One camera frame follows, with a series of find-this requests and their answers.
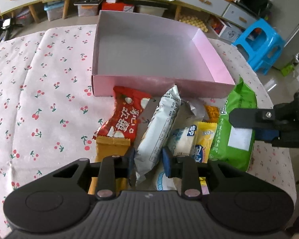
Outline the red snack packet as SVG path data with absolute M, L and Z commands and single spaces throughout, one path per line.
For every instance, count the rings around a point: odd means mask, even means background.
M 114 112 L 96 132 L 96 136 L 129 139 L 131 142 L 137 137 L 139 116 L 145 110 L 152 96 L 133 88 L 115 86 Z

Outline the white patterned box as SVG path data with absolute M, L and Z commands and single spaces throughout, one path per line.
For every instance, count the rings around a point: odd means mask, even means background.
M 209 16 L 207 23 L 220 39 L 223 39 L 230 43 L 235 42 L 237 38 L 242 34 L 242 31 L 239 27 L 227 21 L 223 21 L 213 15 Z

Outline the green snack packet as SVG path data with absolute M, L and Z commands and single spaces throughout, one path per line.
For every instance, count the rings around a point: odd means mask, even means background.
M 250 128 L 235 127 L 229 122 L 229 114 L 236 109 L 256 109 L 255 92 L 242 78 L 231 90 L 220 113 L 217 129 L 209 152 L 210 160 L 227 162 L 247 171 L 255 141 L 255 132 Z

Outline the pink cardboard box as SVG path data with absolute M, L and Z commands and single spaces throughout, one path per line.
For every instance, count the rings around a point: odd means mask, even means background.
M 124 86 L 162 96 L 224 98 L 235 83 L 214 46 L 197 27 L 167 18 L 101 11 L 91 77 L 95 96 Z

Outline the yellow egg tray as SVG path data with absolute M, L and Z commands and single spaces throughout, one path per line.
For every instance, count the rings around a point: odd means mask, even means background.
M 203 20 L 197 18 L 197 16 L 185 16 L 181 15 L 178 19 L 179 22 L 186 23 L 192 26 L 195 26 L 202 30 L 203 32 L 207 33 L 208 28 Z

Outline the silver long snack packet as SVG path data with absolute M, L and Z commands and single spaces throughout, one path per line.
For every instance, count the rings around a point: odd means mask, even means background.
M 134 157 L 136 184 L 142 183 L 145 180 L 145 175 L 157 164 L 180 104 L 181 98 L 177 85 L 174 85 L 161 97 L 136 150 Z

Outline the clear storage bin blue lid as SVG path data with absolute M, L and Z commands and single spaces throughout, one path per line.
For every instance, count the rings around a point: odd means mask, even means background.
M 62 18 L 64 1 L 47 2 L 44 4 L 44 10 L 47 13 L 47 19 L 54 21 Z

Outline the orange brown snack packet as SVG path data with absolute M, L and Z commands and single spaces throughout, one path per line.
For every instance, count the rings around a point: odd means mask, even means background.
M 103 158 L 112 155 L 124 156 L 128 151 L 131 140 L 126 138 L 115 138 L 109 136 L 94 136 L 96 141 L 96 162 L 102 162 Z M 97 177 L 93 177 L 88 194 L 94 194 L 96 190 Z M 128 179 L 120 178 L 115 180 L 117 194 L 128 187 Z

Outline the black tripod device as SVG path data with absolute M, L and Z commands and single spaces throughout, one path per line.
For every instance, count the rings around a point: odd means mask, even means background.
M 18 24 L 15 18 L 7 18 L 0 20 L 0 42 L 7 41 L 11 38 L 12 31 L 16 28 L 23 27 L 22 24 Z

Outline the red cardboard box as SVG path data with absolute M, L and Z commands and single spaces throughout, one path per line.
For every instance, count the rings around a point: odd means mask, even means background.
M 102 2 L 101 10 L 133 12 L 134 5 L 126 4 L 124 2 L 117 2 L 117 3 Z

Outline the clear storage bin right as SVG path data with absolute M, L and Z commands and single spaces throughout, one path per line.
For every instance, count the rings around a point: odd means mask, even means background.
M 162 17 L 166 8 L 137 5 L 137 13 Z

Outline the cherry print pink cloth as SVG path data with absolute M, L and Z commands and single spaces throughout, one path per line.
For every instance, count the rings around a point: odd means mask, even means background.
M 95 160 L 94 132 L 114 112 L 113 97 L 95 97 L 92 61 L 96 25 L 67 26 L 0 43 L 0 238 L 11 232 L 6 196 L 78 158 Z M 258 76 L 233 46 L 210 39 L 235 83 L 242 77 L 257 106 L 273 103 Z M 160 97 L 139 116 L 137 149 Z M 288 149 L 255 142 L 249 173 L 287 189 L 295 199 Z

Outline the clear storage bin with keyboard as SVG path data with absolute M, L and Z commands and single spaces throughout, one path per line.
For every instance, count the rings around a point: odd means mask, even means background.
M 78 9 L 79 17 L 92 17 L 99 14 L 99 7 L 102 0 L 78 0 L 74 6 Z

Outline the yellow snack packet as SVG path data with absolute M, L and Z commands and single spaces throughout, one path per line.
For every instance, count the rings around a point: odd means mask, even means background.
M 214 122 L 196 122 L 197 139 L 194 146 L 193 158 L 196 162 L 207 163 L 209 159 L 210 148 L 217 129 L 217 123 Z

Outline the white blue snack packet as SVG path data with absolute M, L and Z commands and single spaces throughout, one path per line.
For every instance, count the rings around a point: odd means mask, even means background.
M 190 156 L 197 140 L 197 128 L 197 125 L 190 125 L 171 132 L 167 147 L 173 156 Z

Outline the blue plastic stool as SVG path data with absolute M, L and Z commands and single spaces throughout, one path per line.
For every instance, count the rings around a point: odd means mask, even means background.
M 232 43 L 247 55 L 247 62 L 253 71 L 267 74 L 281 56 L 286 42 L 264 19 L 251 24 Z

